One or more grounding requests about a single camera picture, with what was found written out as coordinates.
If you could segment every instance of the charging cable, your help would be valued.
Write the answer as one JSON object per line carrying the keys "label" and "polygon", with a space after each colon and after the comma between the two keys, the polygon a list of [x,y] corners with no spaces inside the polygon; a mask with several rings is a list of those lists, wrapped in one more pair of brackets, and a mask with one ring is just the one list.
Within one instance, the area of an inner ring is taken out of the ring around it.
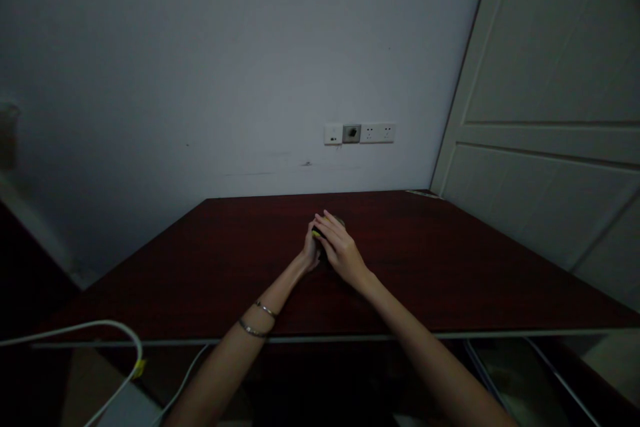
{"label": "charging cable", "polygon": [[61,335],[61,334],[66,334],[67,332],[74,332],[75,330],[82,330],[85,328],[89,328],[89,327],[95,327],[95,326],[109,326],[109,327],[116,327],[117,329],[122,330],[125,334],[127,334],[131,340],[133,340],[133,343],[135,345],[135,353],[136,353],[136,362],[135,365],[133,366],[133,369],[131,370],[131,373],[129,374],[129,376],[124,380],[124,382],[122,382],[122,384],[120,384],[120,387],[118,387],[118,390],[115,391],[114,395],[112,395],[110,397],[110,399],[100,408],[100,410],[98,410],[93,417],[91,417],[89,419],[89,421],[85,424],[85,427],[89,427],[92,423],[94,423],[96,421],[96,419],[98,419],[98,417],[100,417],[104,411],[107,409],[107,407],[109,407],[109,405],[111,405],[111,403],[113,402],[113,400],[118,397],[118,394],[122,391],[122,389],[124,389],[124,387],[131,381],[131,379],[134,378],[134,376],[139,376],[141,373],[141,369],[142,369],[142,365],[143,365],[143,361],[142,361],[142,343],[140,342],[140,339],[138,337],[138,335],[136,335],[136,333],[129,327],[127,327],[125,324],[122,324],[121,322],[116,322],[115,320],[95,320],[94,322],[87,322],[86,324],[78,324],[75,326],[71,326],[71,327],[65,327],[65,328],[61,328],[58,330],[51,330],[50,332],[42,332],[41,334],[35,334],[32,336],[26,336],[26,337],[20,337],[20,338],[15,338],[15,339],[10,339],[10,340],[1,340],[0,341],[0,347],[8,347],[8,346],[12,346],[12,345],[17,345],[17,344],[24,344],[26,342],[32,342],[33,340],[40,340],[41,338],[46,338],[46,337],[52,337],[52,336],[56,336],[56,335]]}
{"label": "charging cable", "polygon": [[195,366],[196,362],[198,362],[198,359],[200,358],[200,356],[202,354],[205,353],[205,350],[209,348],[208,345],[202,347],[200,349],[200,352],[198,352],[198,354],[196,355],[196,357],[193,359],[193,361],[191,362],[191,365],[189,366],[189,369],[187,370],[187,373],[185,374],[184,379],[182,379],[182,384],[180,385],[180,388],[178,389],[178,391],[175,393],[175,395],[173,396],[173,398],[169,401],[169,403],[167,404],[166,407],[164,407],[164,409],[162,409],[162,412],[160,412],[160,415],[158,415],[158,417],[155,418],[155,420],[151,423],[150,427],[153,427],[154,425],[156,425],[158,423],[158,421],[160,419],[162,419],[162,417],[164,417],[164,415],[167,413],[167,411],[171,408],[171,406],[173,405],[173,403],[178,399],[178,397],[180,396],[180,392],[182,392],[182,389],[184,389],[185,385],[187,385],[187,381],[189,379],[189,375],[193,369],[193,367]]}

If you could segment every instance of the power socket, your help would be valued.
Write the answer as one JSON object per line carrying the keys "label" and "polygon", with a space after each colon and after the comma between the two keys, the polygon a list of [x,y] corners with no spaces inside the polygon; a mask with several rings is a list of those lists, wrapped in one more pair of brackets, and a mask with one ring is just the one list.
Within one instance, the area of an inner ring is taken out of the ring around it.
{"label": "power socket", "polygon": [[393,143],[395,123],[363,123],[360,143]]}
{"label": "power socket", "polygon": [[376,123],[363,123],[360,128],[360,143],[376,143]]}
{"label": "power socket", "polygon": [[393,143],[395,138],[395,123],[378,123],[378,142]]}

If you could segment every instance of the white wall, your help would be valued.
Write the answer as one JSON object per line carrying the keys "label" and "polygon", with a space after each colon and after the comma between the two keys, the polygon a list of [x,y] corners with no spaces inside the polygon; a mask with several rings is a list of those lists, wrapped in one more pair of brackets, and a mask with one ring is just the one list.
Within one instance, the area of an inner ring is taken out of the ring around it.
{"label": "white wall", "polygon": [[0,0],[9,180],[100,274],[208,197],[427,187],[477,1]]}

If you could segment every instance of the dark red wooden tabletop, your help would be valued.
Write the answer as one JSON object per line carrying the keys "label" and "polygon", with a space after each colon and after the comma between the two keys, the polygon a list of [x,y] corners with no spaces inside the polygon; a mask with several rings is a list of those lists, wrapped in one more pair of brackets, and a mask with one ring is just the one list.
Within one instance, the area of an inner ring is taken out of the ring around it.
{"label": "dark red wooden tabletop", "polygon": [[[323,208],[345,221],[369,268],[434,332],[640,326],[640,315],[449,202],[380,191],[205,200],[42,328],[109,318],[143,340],[221,337],[298,254]],[[386,333],[324,265],[302,279],[273,330]]]}

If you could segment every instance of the silver bangle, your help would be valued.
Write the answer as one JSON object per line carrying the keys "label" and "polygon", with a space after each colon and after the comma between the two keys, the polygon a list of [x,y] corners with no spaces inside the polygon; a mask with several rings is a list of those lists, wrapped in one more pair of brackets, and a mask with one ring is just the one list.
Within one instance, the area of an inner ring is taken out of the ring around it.
{"label": "silver bangle", "polygon": [[240,326],[249,334],[252,335],[254,337],[260,337],[260,338],[264,338],[267,335],[263,334],[262,332],[258,332],[257,330],[252,329],[251,327],[249,327],[247,324],[245,324],[244,320],[239,319],[238,320],[238,324],[240,324]]}
{"label": "silver bangle", "polygon": [[262,310],[264,310],[265,312],[267,312],[271,317],[276,318],[278,316],[278,314],[274,314],[269,308],[265,307],[263,304],[260,303],[260,300],[256,300],[255,301],[255,305],[257,305],[258,307],[260,307]]}

